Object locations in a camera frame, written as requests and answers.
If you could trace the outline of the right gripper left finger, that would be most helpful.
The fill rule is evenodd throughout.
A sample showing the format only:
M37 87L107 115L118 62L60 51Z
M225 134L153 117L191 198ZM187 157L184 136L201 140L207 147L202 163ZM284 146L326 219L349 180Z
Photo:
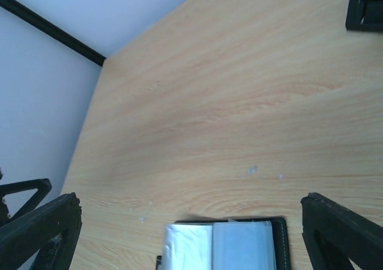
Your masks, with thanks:
M74 192L1 227L1 269L69 269L81 232L80 200Z

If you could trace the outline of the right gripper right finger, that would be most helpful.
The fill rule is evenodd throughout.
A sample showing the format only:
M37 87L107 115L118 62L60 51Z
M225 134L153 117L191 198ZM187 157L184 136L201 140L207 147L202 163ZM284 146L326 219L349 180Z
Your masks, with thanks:
M382 269L382 227L319 193L302 198L303 240L314 269Z

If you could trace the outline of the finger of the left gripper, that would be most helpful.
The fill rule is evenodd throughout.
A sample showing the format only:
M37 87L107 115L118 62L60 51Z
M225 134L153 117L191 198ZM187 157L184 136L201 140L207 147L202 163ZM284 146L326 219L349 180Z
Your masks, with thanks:
M11 222L34 210L51 190L48 178L26 180L1 185L1 222ZM7 200L20 198L16 208L10 211Z

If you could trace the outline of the black leather card holder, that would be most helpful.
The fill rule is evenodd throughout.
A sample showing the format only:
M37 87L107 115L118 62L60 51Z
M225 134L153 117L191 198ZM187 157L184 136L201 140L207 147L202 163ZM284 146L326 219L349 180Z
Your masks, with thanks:
M180 220L164 228L156 269L291 269L286 220Z

